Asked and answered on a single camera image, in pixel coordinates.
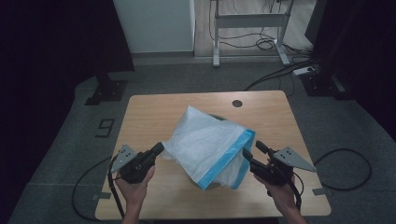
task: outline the wall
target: wall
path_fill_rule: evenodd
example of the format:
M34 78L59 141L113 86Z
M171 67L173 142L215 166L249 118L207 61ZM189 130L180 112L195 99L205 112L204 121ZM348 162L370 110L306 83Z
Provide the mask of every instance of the wall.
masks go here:
M131 53L193 51L193 0L114 0Z

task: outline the equipment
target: equipment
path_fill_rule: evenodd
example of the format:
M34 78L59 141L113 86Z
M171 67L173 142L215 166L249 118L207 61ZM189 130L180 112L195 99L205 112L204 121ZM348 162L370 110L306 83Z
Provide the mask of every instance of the equipment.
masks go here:
M301 208L301 194L298 192L294 183L291 181L293 177L293 167L315 172L317 169L299 156L292 148L285 147L282 150L274 151L268 148L263 142L257 141L256 148L262 153L270 157L267 165L253 159L253 155L246 149L243 150L243 156L250 163L250 172L257 175L271 185L283 186L289 184L296 197L296 206Z
M149 168L155 165L155 159L161 152L163 152L163 144L161 142L157 143L152 149L139 153L135 153L133 149L123 145L119 154L112 159L107 173L107 180L122 217L124 217L124 212L119 195L114 188L112 174L120 171L120 178L130 184L139 184L145 178Z

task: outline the white plastic bag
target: white plastic bag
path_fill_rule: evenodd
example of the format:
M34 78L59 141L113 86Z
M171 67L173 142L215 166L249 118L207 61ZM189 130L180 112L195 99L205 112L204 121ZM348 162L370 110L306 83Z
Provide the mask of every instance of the white plastic bag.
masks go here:
M254 132L189 106L171 139L163 142L165 159L175 159L201 189L216 182L237 189L248 170L242 149L251 150Z

